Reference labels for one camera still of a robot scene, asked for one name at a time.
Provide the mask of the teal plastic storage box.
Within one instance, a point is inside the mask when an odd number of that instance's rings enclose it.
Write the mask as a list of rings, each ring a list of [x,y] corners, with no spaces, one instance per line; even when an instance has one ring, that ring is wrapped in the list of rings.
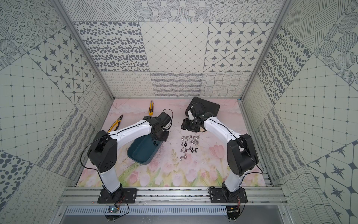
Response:
[[[139,164],[147,165],[156,155],[162,143],[162,141],[152,138],[150,134],[141,136],[129,146],[127,156]]]

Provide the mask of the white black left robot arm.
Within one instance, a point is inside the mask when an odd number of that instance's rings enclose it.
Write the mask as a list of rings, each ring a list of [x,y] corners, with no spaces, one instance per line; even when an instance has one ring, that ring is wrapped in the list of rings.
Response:
[[[166,141],[171,125],[172,116],[162,111],[159,116],[144,116],[137,123],[116,131],[101,130],[94,141],[84,148],[88,150],[87,156],[95,166],[94,170],[100,177],[103,189],[110,196],[121,196],[123,189],[115,171],[117,151],[125,144],[145,135],[150,135],[156,141]]]

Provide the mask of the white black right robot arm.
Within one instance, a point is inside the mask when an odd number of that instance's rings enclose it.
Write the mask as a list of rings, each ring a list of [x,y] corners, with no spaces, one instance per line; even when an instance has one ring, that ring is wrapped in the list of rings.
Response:
[[[257,167],[259,158],[249,134],[239,134],[224,125],[217,118],[220,105],[198,97],[194,97],[186,109],[186,118],[181,129],[194,133],[210,132],[227,147],[227,163],[230,173],[222,183],[222,195],[226,200],[235,196],[246,195],[241,186],[244,178],[250,174],[262,174],[252,170]]]

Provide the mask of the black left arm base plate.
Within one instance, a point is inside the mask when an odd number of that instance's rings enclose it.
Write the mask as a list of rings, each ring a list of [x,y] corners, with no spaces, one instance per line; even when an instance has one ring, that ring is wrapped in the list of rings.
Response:
[[[103,185],[98,198],[98,203],[135,203],[137,193],[137,188],[123,188],[122,185],[120,185],[120,187],[114,193],[110,193]]]

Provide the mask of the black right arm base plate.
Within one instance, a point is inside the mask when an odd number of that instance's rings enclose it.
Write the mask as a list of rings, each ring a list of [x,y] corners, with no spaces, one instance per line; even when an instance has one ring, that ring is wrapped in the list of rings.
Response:
[[[221,188],[211,186],[208,188],[211,203],[247,203],[247,194],[243,187],[230,192],[225,184]]]

